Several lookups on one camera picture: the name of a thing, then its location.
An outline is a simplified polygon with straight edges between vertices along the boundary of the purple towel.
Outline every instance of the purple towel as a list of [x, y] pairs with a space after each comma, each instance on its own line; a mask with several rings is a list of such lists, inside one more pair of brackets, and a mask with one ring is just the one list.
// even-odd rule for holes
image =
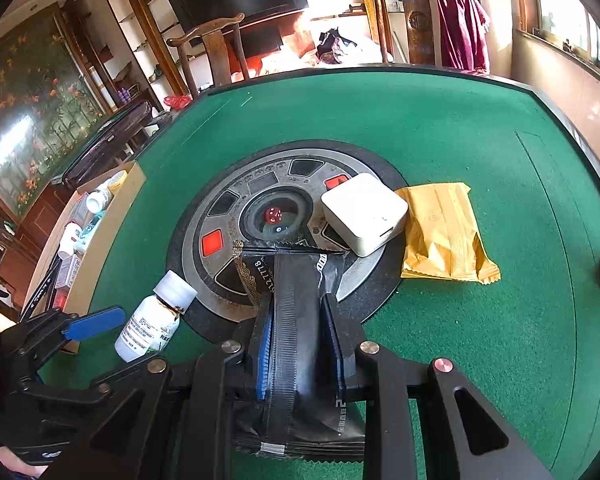
[[442, 65], [488, 74], [490, 19], [478, 0], [438, 0]]

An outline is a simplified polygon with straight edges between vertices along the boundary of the gold foil packet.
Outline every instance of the gold foil packet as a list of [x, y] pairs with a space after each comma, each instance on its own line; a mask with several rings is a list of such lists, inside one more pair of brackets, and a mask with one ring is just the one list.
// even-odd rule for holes
[[500, 279], [500, 269], [487, 258], [462, 182], [403, 187], [396, 193], [409, 204], [407, 247], [402, 278], [435, 278], [480, 282]]

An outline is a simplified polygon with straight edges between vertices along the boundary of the cardboard tray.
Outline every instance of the cardboard tray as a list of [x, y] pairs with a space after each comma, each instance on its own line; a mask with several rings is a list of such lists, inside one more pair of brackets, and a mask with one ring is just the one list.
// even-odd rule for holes
[[[42, 281], [42, 278], [56, 256], [60, 238], [62, 237], [67, 222], [70, 220], [69, 215], [74, 204], [78, 202], [80, 195], [84, 192], [94, 191], [100, 184], [121, 170], [126, 170], [128, 177], [116, 193], [115, 197], [113, 197], [102, 220], [100, 220], [100, 225], [91, 239], [89, 249], [84, 254], [80, 269], [75, 276], [74, 284], [69, 291], [66, 304], [64, 305], [64, 311], [70, 314], [75, 312], [80, 316], [84, 316], [89, 312], [93, 291], [100, 278], [102, 266], [113, 245], [113, 240], [115, 240], [118, 230], [125, 219], [126, 212], [129, 211], [131, 204], [146, 180], [142, 169], [136, 162], [127, 162], [113, 170], [107, 171], [107, 173], [103, 173], [93, 180], [88, 181], [86, 184], [83, 184], [74, 192], [64, 210], [62, 210], [62, 214], [51, 231], [49, 239], [46, 241], [45, 248], [40, 255], [36, 269], [33, 272], [33, 277], [29, 283], [25, 303], [29, 301], [29, 298], [35, 292], [36, 287]], [[33, 312], [33, 315], [35, 316], [42, 312], [45, 304], [46, 296], [42, 298]], [[78, 347], [79, 343], [71, 341], [63, 348], [63, 350], [75, 354], [78, 351]]]

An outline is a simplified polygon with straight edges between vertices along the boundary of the flower mural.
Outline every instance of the flower mural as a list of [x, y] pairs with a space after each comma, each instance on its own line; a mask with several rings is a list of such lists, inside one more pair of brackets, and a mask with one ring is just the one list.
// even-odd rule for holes
[[103, 120], [47, 7], [0, 39], [0, 197], [22, 218]]

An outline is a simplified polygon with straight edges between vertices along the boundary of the silver bolt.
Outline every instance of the silver bolt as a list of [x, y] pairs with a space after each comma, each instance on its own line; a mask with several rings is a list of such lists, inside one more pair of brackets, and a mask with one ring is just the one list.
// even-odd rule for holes
[[240, 348], [242, 348], [242, 345], [233, 339], [229, 339], [222, 343], [222, 351], [225, 354], [235, 354], [240, 351]]
[[454, 369], [454, 364], [445, 357], [439, 357], [438, 359], [433, 361], [433, 365], [436, 367], [436, 370], [444, 374], [447, 374]]
[[146, 369], [149, 370], [149, 373], [151, 374], [161, 374], [167, 369], [167, 361], [164, 359], [154, 359], [149, 361]]
[[360, 343], [360, 349], [365, 354], [377, 354], [380, 351], [380, 345], [374, 341], [363, 341]]

